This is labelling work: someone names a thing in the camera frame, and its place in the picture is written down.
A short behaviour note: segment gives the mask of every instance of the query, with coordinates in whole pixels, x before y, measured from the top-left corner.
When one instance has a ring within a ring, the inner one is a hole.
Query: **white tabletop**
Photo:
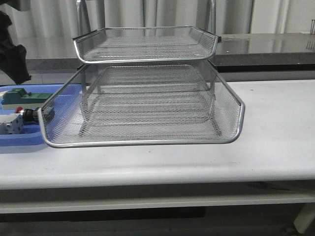
[[[315,179],[315,81],[230,85],[246,105],[231,144],[0,147],[0,189]]]

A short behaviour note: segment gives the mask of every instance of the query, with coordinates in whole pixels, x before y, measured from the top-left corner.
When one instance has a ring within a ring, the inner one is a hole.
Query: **white table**
[[[231,144],[0,147],[0,213],[279,203],[315,209],[312,187],[249,183],[315,179],[315,80],[230,85],[246,105],[242,134]],[[301,232],[306,220],[302,211]]]
[[[315,81],[230,85],[246,105],[231,144],[0,147],[0,189],[315,179]]]

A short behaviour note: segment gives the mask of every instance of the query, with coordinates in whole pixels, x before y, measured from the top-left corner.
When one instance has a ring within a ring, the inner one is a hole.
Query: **green component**
[[[24,88],[13,88],[3,95],[3,105],[44,103],[52,93],[26,92]]]

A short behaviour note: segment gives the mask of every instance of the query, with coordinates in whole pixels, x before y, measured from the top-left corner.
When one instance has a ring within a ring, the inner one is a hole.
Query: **upper tray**
[[[74,39],[83,63],[207,59],[218,37],[195,27],[105,28]]]

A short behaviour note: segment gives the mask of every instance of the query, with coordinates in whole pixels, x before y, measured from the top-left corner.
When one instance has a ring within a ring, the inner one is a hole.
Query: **wire mesh tray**
[[[220,144],[239,136],[245,106],[206,60],[120,65],[85,65],[42,106],[47,144]],[[84,78],[91,85],[71,92]]]
[[[83,63],[210,58],[218,37],[194,27],[106,28],[74,39]]]

